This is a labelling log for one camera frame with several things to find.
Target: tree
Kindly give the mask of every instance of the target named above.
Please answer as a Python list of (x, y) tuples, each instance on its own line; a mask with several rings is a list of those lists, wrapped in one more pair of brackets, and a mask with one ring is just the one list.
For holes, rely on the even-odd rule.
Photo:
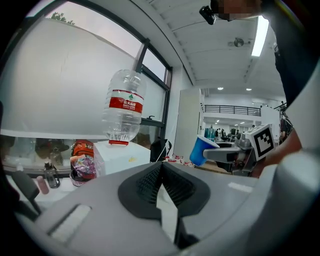
[(71, 25), (75, 25), (73, 20), (70, 20), (70, 21), (67, 22), (67, 19), (64, 17), (64, 13), (63, 12), (61, 12), (61, 13), (55, 12), (54, 14), (52, 14), (50, 19), (61, 21), (61, 22), (65, 22), (65, 23), (68, 23), (68, 24), (71, 24)]

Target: black backpack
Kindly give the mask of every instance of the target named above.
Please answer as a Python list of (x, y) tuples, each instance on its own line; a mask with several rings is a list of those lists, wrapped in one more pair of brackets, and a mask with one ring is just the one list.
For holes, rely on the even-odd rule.
[(165, 157), (169, 154), (171, 147), (172, 147), (172, 144), (169, 141), (169, 150), (167, 152), (166, 142), (167, 142), (167, 139), (161, 139), (158, 137), (158, 140), (156, 140), (154, 143), (151, 144), (151, 146), (150, 146), (150, 162), (154, 163), (157, 161), (158, 158), (159, 158), (158, 162), (165, 160)]

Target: pink bottle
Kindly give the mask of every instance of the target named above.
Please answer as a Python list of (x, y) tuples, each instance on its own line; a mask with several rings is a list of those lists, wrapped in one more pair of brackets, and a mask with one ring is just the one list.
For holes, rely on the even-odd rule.
[(36, 177), (36, 181), (38, 182), (38, 186), (42, 194), (46, 195), (49, 193), (49, 188), (47, 186), (46, 181), (44, 180), (44, 177), (38, 176)]

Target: blue cup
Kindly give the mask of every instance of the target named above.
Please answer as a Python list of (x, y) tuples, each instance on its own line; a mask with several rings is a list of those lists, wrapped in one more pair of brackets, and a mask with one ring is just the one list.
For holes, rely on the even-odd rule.
[(190, 155), (190, 161), (196, 166), (202, 166), (207, 159), (204, 157), (204, 150), (220, 148), (213, 141), (197, 135), (193, 150)]

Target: ceiling light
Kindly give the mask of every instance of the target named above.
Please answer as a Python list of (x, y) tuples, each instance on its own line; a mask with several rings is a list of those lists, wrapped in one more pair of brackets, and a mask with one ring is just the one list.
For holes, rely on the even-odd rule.
[(269, 21), (260, 15), (258, 17), (258, 27), (256, 30), (254, 46), (251, 54), (252, 56), (256, 56), (256, 57), (260, 56), (266, 40), (268, 27), (269, 27)]

